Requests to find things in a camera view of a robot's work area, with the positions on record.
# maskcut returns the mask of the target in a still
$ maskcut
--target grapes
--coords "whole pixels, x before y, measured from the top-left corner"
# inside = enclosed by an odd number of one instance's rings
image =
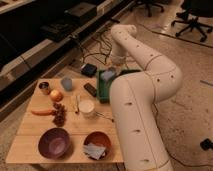
[[[55,116],[55,118],[53,119],[53,123],[58,127],[64,126],[64,123],[66,121],[65,106],[60,103],[54,102],[53,107],[56,109],[55,112],[53,113],[53,115]]]

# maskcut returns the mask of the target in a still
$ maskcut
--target paper cup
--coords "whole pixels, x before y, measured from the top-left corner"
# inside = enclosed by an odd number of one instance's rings
[[[79,111],[86,118],[93,117],[95,114],[95,104],[92,100],[82,100],[80,101],[78,107]]]

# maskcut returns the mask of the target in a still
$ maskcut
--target black object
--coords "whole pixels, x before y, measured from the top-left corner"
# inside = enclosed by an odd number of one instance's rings
[[[211,142],[211,140],[210,139],[205,139],[204,141],[202,141],[201,143],[200,143],[200,146],[201,146],[201,148],[203,149],[203,150],[208,150],[208,149],[212,149],[213,150],[213,143]]]
[[[70,20],[61,19],[52,24],[42,26],[41,32],[46,38],[59,42],[77,28],[78,25]]]
[[[68,18],[82,26],[97,15],[97,9],[93,4],[81,2],[73,8],[66,10],[65,14]]]
[[[188,7],[189,14],[192,14],[196,16],[195,18],[192,18],[188,21],[179,21],[174,20],[171,25],[174,26],[175,23],[182,23],[186,24],[187,26],[183,29],[181,29],[179,32],[175,34],[176,37],[179,37],[182,32],[190,29],[190,31],[193,31],[194,28],[196,28],[201,34],[202,37],[200,39],[200,42],[205,42],[207,39],[207,35],[205,34],[202,27],[207,28],[207,33],[211,33],[213,30],[213,27],[207,24],[202,24],[198,22],[199,17],[213,17],[213,1],[209,0],[192,0],[190,6]]]
[[[189,12],[188,11],[184,11],[184,12],[177,12],[176,16],[184,21],[188,20],[189,17]]]
[[[96,97],[97,95],[97,90],[95,87],[93,87],[90,83],[86,83],[84,85],[84,88],[93,96]]]
[[[154,0],[135,0],[135,4],[130,8],[130,11],[133,11],[133,8],[140,5],[145,5],[146,9],[148,10],[148,17],[152,16],[152,12],[150,8],[151,6],[159,7],[161,9],[161,12],[164,12],[163,6],[155,3]]]
[[[81,74],[86,75],[88,77],[92,77],[95,75],[97,71],[97,67],[92,64],[86,64],[82,69],[81,69]]]
[[[90,3],[90,4],[94,4],[94,5],[100,5],[104,1],[105,0],[84,0],[84,2],[87,2],[87,3]]]

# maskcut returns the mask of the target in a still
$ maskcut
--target cup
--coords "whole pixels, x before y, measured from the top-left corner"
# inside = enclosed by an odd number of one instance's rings
[[[65,91],[71,91],[72,90],[72,79],[68,77],[64,77],[61,80],[61,85],[63,86]]]
[[[39,88],[40,90],[42,91],[42,93],[44,95],[48,95],[50,94],[50,86],[49,86],[49,83],[48,82],[41,82],[39,84]]]
[[[82,100],[78,104],[79,111],[84,117],[90,118],[95,115],[95,104],[92,100]]]

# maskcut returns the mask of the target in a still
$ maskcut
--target brown bowl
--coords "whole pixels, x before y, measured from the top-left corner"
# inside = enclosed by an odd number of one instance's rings
[[[102,156],[101,158],[105,158],[111,149],[111,141],[109,137],[103,132],[97,131],[90,133],[84,140],[84,145],[88,145],[89,143],[93,143],[101,147],[106,147],[105,156]]]
[[[69,149],[70,144],[70,137],[66,130],[52,128],[41,136],[38,150],[43,157],[56,159]]]

